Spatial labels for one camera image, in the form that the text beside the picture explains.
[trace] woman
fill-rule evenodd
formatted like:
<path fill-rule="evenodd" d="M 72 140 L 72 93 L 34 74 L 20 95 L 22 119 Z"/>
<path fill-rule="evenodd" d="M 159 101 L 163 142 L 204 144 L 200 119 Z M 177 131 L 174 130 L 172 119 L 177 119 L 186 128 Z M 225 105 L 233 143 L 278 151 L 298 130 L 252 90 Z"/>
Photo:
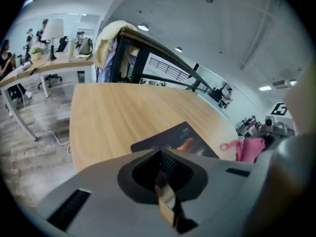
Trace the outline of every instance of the woman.
<path fill-rule="evenodd" d="M 0 52 L 0 81 L 6 77 L 10 72 L 13 71 L 13 67 L 15 67 L 15 54 L 11 54 L 8 52 L 10 48 L 9 40 L 6 39 L 1 47 Z M 10 87 L 9 92 L 11 94 L 11 99 L 21 99 L 22 95 L 26 95 L 29 99 L 32 97 L 32 94 L 25 90 L 25 88 L 19 83 L 18 85 L 14 85 Z"/>
<path fill-rule="evenodd" d="M 26 45 L 24 46 L 26 48 L 26 53 L 25 53 L 25 61 L 28 61 L 31 59 L 31 56 L 29 54 L 30 52 L 30 48 L 31 48 L 31 45 L 32 45 L 32 39 L 33 39 L 33 29 L 30 28 L 27 32 L 28 34 L 28 37 L 26 38 Z"/>

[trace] pink cloth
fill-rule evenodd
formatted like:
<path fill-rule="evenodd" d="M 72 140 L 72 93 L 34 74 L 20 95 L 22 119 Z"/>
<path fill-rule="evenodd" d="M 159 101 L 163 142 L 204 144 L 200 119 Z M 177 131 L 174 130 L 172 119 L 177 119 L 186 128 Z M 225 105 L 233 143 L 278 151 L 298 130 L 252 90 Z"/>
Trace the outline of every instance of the pink cloth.
<path fill-rule="evenodd" d="M 265 140 L 262 138 L 247 139 L 245 141 L 233 140 L 220 146 L 222 151 L 236 147 L 236 161 L 254 163 L 255 159 L 266 148 Z"/>

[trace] wooden floor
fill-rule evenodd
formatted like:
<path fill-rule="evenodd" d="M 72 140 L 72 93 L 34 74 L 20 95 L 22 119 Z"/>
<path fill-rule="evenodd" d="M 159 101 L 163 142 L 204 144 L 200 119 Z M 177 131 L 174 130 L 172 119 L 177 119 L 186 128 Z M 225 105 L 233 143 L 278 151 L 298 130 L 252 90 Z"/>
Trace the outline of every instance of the wooden floor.
<path fill-rule="evenodd" d="M 72 158 L 67 154 L 67 145 L 60 146 L 51 133 L 53 130 L 60 142 L 69 141 L 69 118 L 71 100 L 78 82 L 76 72 L 62 73 L 63 81 L 54 80 L 49 98 L 38 80 L 23 86 L 33 93 L 26 100 L 26 108 L 18 110 L 25 123 L 38 137 L 32 141 L 10 118 L 0 96 L 0 161 L 3 177 L 12 194 L 28 206 L 37 203 L 51 190 L 72 177 L 76 171 Z"/>

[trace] person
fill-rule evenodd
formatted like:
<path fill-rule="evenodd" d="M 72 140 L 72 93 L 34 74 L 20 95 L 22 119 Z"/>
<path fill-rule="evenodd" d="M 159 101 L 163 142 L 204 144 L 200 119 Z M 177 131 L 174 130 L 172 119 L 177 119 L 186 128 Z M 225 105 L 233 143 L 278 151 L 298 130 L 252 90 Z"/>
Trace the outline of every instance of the person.
<path fill-rule="evenodd" d="M 218 106 L 220 108 L 224 107 L 226 109 L 229 102 L 232 101 L 232 91 L 233 91 L 233 89 L 229 88 L 228 93 L 225 96 L 222 96 L 222 99 L 221 99 L 221 101 L 219 101 L 219 104 L 218 104 Z"/>
<path fill-rule="evenodd" d="M 26 44 L 24 46 L 24 48 L 26 48 L 26 53 L 25 53 L 25 61 L 28 61 L 31 59 L 31 56 L 29 54 L 30 52 L 30 48 L 31 48 L 31 45 L 32 45 L 32 39 L 33 39 L 33 29 L 30 28 L 27 32 L 28 36 L 26 38 Z"/>
<path fill-rule="evenodd" d="M 11 54 L 8 52 L 10 48 L 9 40 L 6 39 L 2 46 L 0 52 L 0 81 L 6 77 L 10 72 L 13 71 L 13 67 L 15 67 L 15 54 Z M 11 99 L 21 99 L 22 94 L 26 95 L 29 99 L 32 97 L 32 94 L 27 91 L 20 83 L 14 85 L 8 89 Z"/>
<path fill-rule="evenodd" d="M 41 37 L 43 36 L 43 33 L 44 33 L 44 30 L 46 28 L 46 25 L 48 23 L 48 19 L 44 19 L 43 20 L 43 28 L 38 30 L 38 32 L 36 33 L 36 37 L 38 38 L 38 41 L 41 42 L 41 43 L 44 43 L 46 44 L 46 41 L 45 40 L 41 40 Z"/>
<path fill-rule="evenodd" d="M 77 46 L 76 48 L 78 47 L 78 50 L 80 49 L 81 45 L 82 45 L 82 41 L 83 41 L 83 34 L 84 32 L 81 32 L 78 36 L 78 40 L 77 40 Z"/>

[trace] wooden table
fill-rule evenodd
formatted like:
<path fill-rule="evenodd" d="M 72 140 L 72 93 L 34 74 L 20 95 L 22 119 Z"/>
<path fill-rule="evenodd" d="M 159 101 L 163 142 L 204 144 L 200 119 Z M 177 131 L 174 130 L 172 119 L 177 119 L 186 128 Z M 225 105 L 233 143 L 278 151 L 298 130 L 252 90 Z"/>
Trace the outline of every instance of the wooden table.
<path fill-rule="evenodd" d="M 42 82 L 45 96 L 48 97 L 44 76 L 69 71 L 84 71 L 85 82 L 91 82 L 91 65 L 94 64 L 93 58 L 90 58 L 87 61 L 69 61 L 69 55 L 62 52 L 57 53 L 56 60 L 48 61 L 47 58 L 48 55 L 42 55 L 42 57 L 39 60 L 34 61 L 33 65 L 30 66 L 27 70 L 23 72 L 18 69 L 13 70 L 10 74 L 8 74 L 0 81 L 0 89 L 4 98 L 4 102 L 8 106 L 8 109 L 11 111 L 13 117 L 16 119 L 18 124 L 33 140 L 37 140 L 37 137 L 24 123 L 20 114 L 13 106 L 8 88 L 18 83 L 23 83 L 29 79 L 38 78 Z"/>
<path fill-rule="evenodd" d="M 70 141 L 76 170 L 131 153 L 130 146 L 187 121 L 221 159 L 235 150 L 220 144 L 237 139 L 235 128 L 193 92 L 129 83 L 77 84 Z"/>

